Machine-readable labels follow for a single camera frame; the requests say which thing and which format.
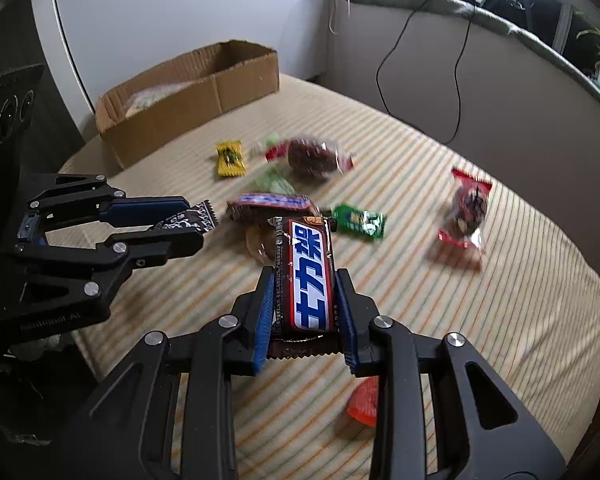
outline mattress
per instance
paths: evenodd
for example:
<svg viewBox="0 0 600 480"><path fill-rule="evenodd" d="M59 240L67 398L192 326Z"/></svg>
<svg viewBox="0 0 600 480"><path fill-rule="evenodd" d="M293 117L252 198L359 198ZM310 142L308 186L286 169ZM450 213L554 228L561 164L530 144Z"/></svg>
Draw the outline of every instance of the mattress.
<svg viewBox="0 0 600 480"><path fill-rule="evenodd" d="M335 234L336 267L349 270L356 290L372 297L381 314L412 332L464 334L568 460L600 398L600 278L551 220L450 149L366 105L281 75L279 93L188 132L109 182L128 196L209 199L221 215L226 200L249 189L266 162L253 158L248 176L218 179L215 143L240 139L248 149L272 134L331 139L355 154L350 173L297 186L321 206L350 203L388 216L383 240ZM90 153L100 157L101 149ZM77 171L78 163L79 172L90 166L78 154L63 171ZM454 166L494 183L481 258L436 237L455 190ZM93 168L101 167L94 158ZM49 240L93 247L114 231L94 223L56 231ZM79 330L75 339L102 378L146 332L181 335L229 312L236 296L255 288L260 269L244 231L222 222L195 256L136 270L113 301L110 319ZM341 355L268 360L257 378L234 378L239 477L366 478L374 429L344 411L360 381ZM423 398L432 472L436 445L426 380ZM182 421L182 407L176 419ZM176 425L176 469L180 431Z"/></svg>

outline red candy wrapper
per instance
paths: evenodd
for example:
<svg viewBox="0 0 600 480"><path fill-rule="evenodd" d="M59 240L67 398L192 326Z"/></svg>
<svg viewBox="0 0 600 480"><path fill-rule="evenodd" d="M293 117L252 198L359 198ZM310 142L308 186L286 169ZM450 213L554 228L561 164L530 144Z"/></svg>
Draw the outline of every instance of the red candy wrapper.
<svg viewBox="0 0 600 480"><path fill-rule="evenodd" d="M309 174L317 178L329 178L338 173L353 169L349 153L344 153L335 143L311 137L285 140L265 153L270 162L286 158L297 173Z"/></svg>
<svg viewBox="0 0 600 480"><path fill-rule="evenodd" d="M438 231L438 238L464 249L483 250L482 223L487 215L489 193L493 184L478 180L453 168L452 175L459 187L453 197L451 214Z"/></svg>
<svg viewBox="0 0 600 480"><path fill-rule="evenodd" d="M366 378L349 397L347 414L374 428L378 418L378 376Z"/></svg>

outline black speaker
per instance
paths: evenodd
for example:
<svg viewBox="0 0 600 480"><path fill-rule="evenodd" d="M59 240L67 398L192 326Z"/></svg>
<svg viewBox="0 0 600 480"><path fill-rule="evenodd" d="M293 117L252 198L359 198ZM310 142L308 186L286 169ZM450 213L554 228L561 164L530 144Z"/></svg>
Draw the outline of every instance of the black speaker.
<svg viewBox="0 0 600 480"><path fill-rule="evenodd" d="M0 75L0 234L20 179L20 146L44 72L41 64Z"/></svg>

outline black metal bracket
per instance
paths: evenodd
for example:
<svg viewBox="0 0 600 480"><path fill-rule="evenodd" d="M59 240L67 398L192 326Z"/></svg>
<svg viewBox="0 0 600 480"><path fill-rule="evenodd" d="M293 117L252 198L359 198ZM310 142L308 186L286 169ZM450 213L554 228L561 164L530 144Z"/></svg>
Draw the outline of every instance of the black metal bracket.
<svg viewBox="0 0 600 480"><path fill-rule="evenodd" d="M113 234L93 249L50 246L46 232L93 221L151 225L188 206L181 196L126 198L102 175L23 175L0 232L0 348L106 320L134 269L203 244L193 228Z"/></svg>
<svg viewBox="0 0 600 480"><path fill-rule="evenodd" d="M272 269L231 314L199 332L168 339L148 333L94 391L52 444L58 478L75 480L237 479L231 375L255 375L260 316L271 299ZM558 449L515 394L462 335L414 335L380 316L340 269L339 315L353 338L343 348L358 376L379 375L370 478L386 480L557 480ZM179 377L189 373L180 474L170 467ZM438 471L426 474L420 375L432 389Z"/></svg>

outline brown candy wrapper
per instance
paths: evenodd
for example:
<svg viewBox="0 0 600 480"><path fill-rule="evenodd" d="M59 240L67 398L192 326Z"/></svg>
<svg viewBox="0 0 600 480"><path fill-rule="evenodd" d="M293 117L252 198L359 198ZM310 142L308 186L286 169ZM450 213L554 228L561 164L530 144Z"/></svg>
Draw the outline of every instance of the brown candy wrapper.
<svg viewBox="0 0 600 480"><path fill-rule="evenodd" d="M276 286L269 357L337 352L329 220L304 216L271 222L276 229Z"/></svg>
<svg viewBox="0 0 600 480"><path fill-rule="evenodd" d="M209 200L204 200L183 212L165 218L149 231L154 229L177 229L182 227L195 227L200 233L208 233L218 225L218 218L214 213Z"/></svg>

